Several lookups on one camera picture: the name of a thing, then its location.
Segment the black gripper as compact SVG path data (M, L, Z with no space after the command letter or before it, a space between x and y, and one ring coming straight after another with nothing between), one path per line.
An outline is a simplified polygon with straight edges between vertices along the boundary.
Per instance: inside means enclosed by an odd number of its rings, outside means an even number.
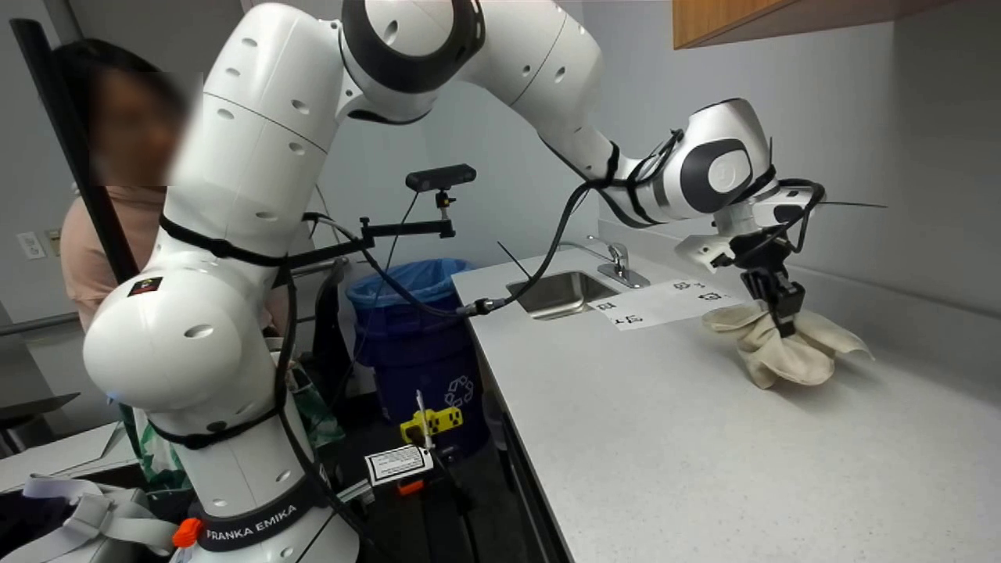
M759 301L781 339L794 334L804 289L786 259L804 246L811 214L825 188L807 178L779 178L712 217L712 235L687 235L679 253L711 272L736 265L754 301Z

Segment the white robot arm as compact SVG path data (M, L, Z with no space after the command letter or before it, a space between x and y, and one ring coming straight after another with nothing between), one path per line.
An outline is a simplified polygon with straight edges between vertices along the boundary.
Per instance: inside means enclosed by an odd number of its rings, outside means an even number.
M151 259L84 334L84 370L144 413L192 477L197 512L168 563L353 563L365 530L306 449L267 301L297 259L344 128L413 124L468 86L539 134L632 228L707 220L685 240L705 270L739 270L773 330L799 330L786 258L824 188L777 173L742 96L716 101L647 154L597 124L597 38L561 0L341 0L318 19L286 0L242 15L197 106L197 168L167 168Z

